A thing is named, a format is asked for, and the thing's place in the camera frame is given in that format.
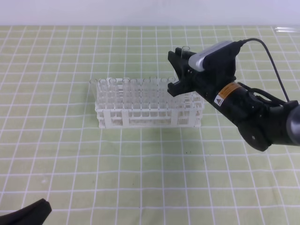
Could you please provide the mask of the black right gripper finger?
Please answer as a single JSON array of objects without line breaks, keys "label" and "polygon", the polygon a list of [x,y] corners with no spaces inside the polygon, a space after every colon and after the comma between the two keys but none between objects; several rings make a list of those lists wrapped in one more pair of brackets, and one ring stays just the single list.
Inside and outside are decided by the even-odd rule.
[{"label": "black right gripper finger", "polygon": [[182,50],[169,51],[167,59],[172,65],[178,79],[181,80],[188,70],[188,61],[182,58]]},{"label": "black right gripper finger", "polygon": [[[177,48],[175,49],[175,54],[181,57],[181,48],[177,47]],[[189,59],[189,58],[190,58],[192,55],[194,55],[194,54],[195,54],[195,52],[191,52],[191,51],[189,50],[189,54],[188,54],[187,59]]]}]

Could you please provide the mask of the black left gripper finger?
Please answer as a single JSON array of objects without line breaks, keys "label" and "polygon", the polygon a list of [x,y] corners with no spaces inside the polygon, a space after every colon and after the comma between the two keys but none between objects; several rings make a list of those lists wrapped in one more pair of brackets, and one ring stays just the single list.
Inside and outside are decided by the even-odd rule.
[{"label": "black left gripper finger", "polygon": [[18,211],[0,217],[1,225],[42,225],[52,212],[44,198]]}]

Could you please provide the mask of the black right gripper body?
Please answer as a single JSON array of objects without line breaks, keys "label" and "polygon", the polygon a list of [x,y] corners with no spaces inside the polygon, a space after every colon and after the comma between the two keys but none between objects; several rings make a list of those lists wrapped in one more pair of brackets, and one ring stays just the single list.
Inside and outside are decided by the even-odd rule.
[{"label": "black right gripper body", "polygon": [[236,80],[236,64],[228,63],[217,68],[198,72],[188,67],[176,83],[168,84],[168,93],[175,97],[181,94],[197,92],[209,103],[229,83]]}]

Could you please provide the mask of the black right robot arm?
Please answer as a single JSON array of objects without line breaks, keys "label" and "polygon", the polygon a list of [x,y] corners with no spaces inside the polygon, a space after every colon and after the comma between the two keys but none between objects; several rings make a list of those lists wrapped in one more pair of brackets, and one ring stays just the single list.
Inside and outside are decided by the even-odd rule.
[{"label": "black right robot arm", "polygon": [[196,53],[169,51],[168,60],[178,81],[168,84],[173,96],[197,92],[239,130],[254,149],[265,151],[272,144],[300,144],[300,105],[284,102],[267,92],[236,82],[235,58],[240,48],[223,47],[204,60],[204,70],[193,69],[188,61]]}]

